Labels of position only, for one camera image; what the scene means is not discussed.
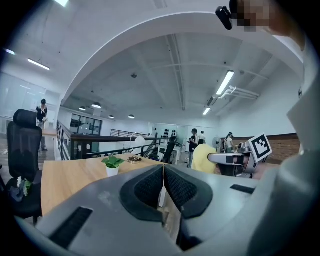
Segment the yellow chair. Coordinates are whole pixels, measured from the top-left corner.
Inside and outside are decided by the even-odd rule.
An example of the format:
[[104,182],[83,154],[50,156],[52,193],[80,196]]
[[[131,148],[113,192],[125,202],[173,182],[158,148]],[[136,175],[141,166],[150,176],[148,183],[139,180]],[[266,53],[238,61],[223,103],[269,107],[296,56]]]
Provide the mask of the yellow chair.
[[216,154],[215,148],[209,146],[208,144],[200,144],[196,147],[193,153],[193,160],[191,168],[193,170],[204,172],[207,174],[219,174],[216,171],[216,163],[210,162],[208,160],[208,154]]

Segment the wooden desk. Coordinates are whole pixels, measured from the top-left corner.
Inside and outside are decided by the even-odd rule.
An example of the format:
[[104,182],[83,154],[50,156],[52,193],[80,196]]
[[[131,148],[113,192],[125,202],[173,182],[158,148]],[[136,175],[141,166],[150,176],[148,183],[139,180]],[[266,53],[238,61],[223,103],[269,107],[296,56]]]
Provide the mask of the wooden desk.
[[42,130],[43,136],[57,136],[57,130],[55,129],[44,129]]
[[[132,154],[119,154],[116,157],[125,160],[119,167],[119,173],[127,173],[136,169],[162,164],[142,157],[137,164],[127,162]],[[101,161],[105,157],[71,160],[45,161],[41,180],[42,214],[46,215],[54,207],[61,204],[85,186],[107,178],[106,165]]]

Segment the white pot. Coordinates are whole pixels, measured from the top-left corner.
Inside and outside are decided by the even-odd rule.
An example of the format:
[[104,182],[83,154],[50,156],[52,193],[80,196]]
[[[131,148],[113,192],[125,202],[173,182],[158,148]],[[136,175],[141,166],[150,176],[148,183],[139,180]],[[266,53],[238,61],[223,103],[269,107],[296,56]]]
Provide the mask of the white pot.
[[119,173],[119,167],[118,168],[106,168],[106,175],[108,177],[116,176]]

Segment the brick wall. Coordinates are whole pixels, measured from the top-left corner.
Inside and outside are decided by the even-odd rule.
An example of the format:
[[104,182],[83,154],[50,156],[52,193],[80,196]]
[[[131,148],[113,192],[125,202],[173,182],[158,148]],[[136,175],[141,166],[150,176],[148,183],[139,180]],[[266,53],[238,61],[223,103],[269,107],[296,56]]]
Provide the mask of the brick wall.
[[[235,137],[233,144],[236,146],[241,142],[246,142],[252,137]],[[272,154],[268,156],[267,163],[280,164],[287,158],[290,158],[299,153],[300,141],[296,133],[271,135],[267,136]]]

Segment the potted plant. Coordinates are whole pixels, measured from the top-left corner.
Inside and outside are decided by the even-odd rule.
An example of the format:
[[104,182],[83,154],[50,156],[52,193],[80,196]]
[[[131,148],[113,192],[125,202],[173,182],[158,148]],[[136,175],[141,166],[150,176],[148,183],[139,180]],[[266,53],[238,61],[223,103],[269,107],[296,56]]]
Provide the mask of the potted plant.
[[109,156],[102,160],[102,163],[105,164],[106,174],[108,177],[115,176],[119,173],[119,165],[122,164],[125,160],[116,158],[115,156]]

